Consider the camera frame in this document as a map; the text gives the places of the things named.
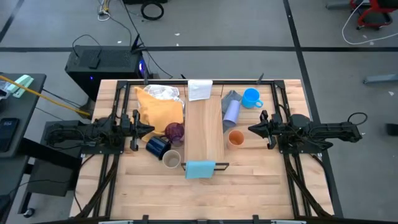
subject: gray cup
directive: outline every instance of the gray cup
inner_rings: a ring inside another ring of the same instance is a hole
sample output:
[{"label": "gray cup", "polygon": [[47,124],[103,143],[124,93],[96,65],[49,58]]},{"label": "gray cup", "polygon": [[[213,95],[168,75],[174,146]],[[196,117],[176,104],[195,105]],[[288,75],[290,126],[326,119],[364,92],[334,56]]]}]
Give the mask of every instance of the gray cup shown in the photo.
[{"label": "gray cup", "polygon": [[236,126],[236,122],[239,116],[239,109],[241,104],[238,100],[231,100],[229,103],[228,109],[224,115],[223,123],[228,128],[232,128]]}]

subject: wooden cutting board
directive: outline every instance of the wooden cutting board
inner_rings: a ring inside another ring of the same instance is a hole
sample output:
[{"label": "wooden cutting board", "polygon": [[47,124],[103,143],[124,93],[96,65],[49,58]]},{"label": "wooden cutting board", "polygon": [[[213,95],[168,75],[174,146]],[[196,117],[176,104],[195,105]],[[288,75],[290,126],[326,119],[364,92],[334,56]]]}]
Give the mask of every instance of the wooden cutting board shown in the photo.
[{"label": "wooden cutting board", "polygon": [[224,159],[221,96],[187,101],[185,105],[184,158],[187,161]]}]

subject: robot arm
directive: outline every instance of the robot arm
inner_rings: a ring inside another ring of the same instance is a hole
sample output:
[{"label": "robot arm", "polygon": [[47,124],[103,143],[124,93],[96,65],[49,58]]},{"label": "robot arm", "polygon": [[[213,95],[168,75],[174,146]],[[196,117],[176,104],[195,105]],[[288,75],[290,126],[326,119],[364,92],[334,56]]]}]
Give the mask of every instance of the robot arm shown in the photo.
[{"label": "robot arm", "polygon": [[137,110],[132,113],[134,123],[126,114],[121,115],[120,125],[111,121],[111,115],[107,118],[96,119],[92,124],[78,126],[65,126],[55,124],[47,128],[45,140],[53,146],[66,140],[82,140],[81,146],[118,148],[124,141],[124,137],[132,137],[130,148],[138,150],[137,138],[142,138],[155,128],[139,121],[140,114]]},{"label": "robot arm", "polygon": [[248,129],[262,138],[268,138],[268,149],[275,147],[277,139],[284,153],[319,153],[333,146],[326,139],[337,138],[349,142],[362,139],[357,125],[349,121],[319,124],[302,114],[293,114],[288,118],[288,123],[283,123],[277,113],[269,121],[267,118],[267,111],[262,111],[261,122]]}]

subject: orange cup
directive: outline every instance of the orange cup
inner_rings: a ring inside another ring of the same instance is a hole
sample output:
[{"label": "orange cup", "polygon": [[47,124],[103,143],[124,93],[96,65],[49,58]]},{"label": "orange cup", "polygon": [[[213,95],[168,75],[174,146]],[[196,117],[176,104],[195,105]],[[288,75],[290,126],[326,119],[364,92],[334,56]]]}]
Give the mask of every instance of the orange cup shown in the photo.
[{"label": "orange cup", "polygon": [[232,130],[228,134],[228,142],[226,146],[228,149],[237,149],[244,142],[244,136],[241,131]]}]

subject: purple glass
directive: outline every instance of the purple glass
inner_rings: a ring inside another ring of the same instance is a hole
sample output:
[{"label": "purple glass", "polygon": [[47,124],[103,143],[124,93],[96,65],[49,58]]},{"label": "purple glass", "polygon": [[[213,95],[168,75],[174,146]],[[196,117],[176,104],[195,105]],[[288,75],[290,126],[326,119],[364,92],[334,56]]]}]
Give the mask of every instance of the purple glass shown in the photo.
[{"label": "purple glass", "polygon": [[165,137],[173,144],[173,146],[182,146],[184,139],[184,125],[178,123],[171,123],[167,125]]}]

